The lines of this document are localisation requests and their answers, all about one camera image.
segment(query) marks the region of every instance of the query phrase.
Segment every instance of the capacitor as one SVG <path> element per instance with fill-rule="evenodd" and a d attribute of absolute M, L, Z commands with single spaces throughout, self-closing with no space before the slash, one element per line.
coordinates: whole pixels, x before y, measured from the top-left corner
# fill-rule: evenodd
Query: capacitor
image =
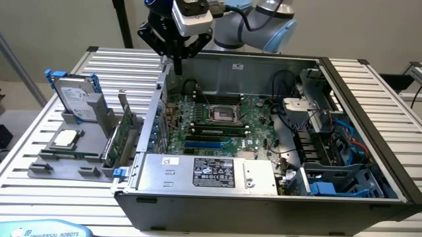
<path fill-rule="evenodd" d="M 255 103 L 255 106 L 256 106 L 258 108 L 262 108 L 262 107 L 264 106 L 264 103 L 263 103 L 262 101 L 258 101 L 258 102 Z"/>

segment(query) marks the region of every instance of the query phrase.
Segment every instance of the aluminum extrusion table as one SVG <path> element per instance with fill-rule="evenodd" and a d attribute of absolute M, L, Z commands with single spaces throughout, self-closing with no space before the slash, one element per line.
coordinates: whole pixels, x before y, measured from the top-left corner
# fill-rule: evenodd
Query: aluminum extrusion table
<path fill-rule="evenodd" d="M 422 189 L 420 119 L 370 65 L 344 59 L 331 59 L 331 62 Z M 108 106 L 117 114 L 121 107 L 116 94 L 119 89 L 125 89 L 131 109 L 144 116 L 160 71 L 160 59 L 152 51 L 99 48 L 96 52 L 84 54 L 72 73 L 97 74 Z M 109 183 L 28 178 L 28 166 L 61 124 L 61 110 L 63 105 L 55 95 L 0 164 L 0 221 L 61 219 L 87 226 L 100 237 L 184 236 L 183 233 L 136 230 L 112 197 Z M 420 235 L 419 213 L 402 222 L 380 222 L 356 236 Z M 189 236 L 239 235 L 191 233 Z"/>

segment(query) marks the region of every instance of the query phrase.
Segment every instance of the green circuit board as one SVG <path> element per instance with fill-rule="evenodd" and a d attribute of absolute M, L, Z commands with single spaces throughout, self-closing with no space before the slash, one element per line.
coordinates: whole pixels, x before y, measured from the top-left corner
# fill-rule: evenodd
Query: green circuit board
<path fill-rule="evenodd" d="M 172 110 L 173 126 L 169 126 L 169 142 L 168 154 L 184 154 L 184 143 L 187 136 L 192 135 L 191 122 L 200 124 L 209 123 L 209 111 L 213 106 L 217 108 L 232 108 L 236 112 L 236 119 L 232 124 L 247 125 L 248 128 L 241 130 L 248 131 L 244 137 L 224 137 L 217 136 L 221 141 L 221 148 L 189 148 L 195 150 L 191 155 L 199 156 L 223 156 L 235 157 L 239 152 L 252 152 L 255 158 L 267 159 L 266 143 L 270 144 L 275 138 L 274 126 L 270 124 L 270 105 L 263 103 L 262 107 L 256 106 L 258 102 L 264 99 L 259 96 L 245 96 L 237 105 L 219 105 L 219 104 L 197 104 L 188 96 L 171 95 L 169 103 L 177 107 Z M 213 124 L 227 124 L 225 122 L 211 122 Z M 225 131 L 235 132 L 236 129 L 227 129 Z"/>

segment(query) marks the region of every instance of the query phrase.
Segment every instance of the white sticker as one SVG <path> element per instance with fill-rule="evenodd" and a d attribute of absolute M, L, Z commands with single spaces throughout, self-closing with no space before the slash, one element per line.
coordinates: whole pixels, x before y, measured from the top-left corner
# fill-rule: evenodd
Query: white sticker
<path fill-rule="evenodd" d="M 83 89 L 61 87 L 65 102 L 69 110 L 81 120 L 96 120 L 92 107 L 87 104 L 88 94 Z"/>
<path fill-rule="evenodd" d="M 231 69 L 243 70 L 243 64 L 233 64 Z"/>
<path fill-rule="evenodd" d="M 161 164 L 177 165 L 179 164 L 179 157 L 163 157 Z"/>

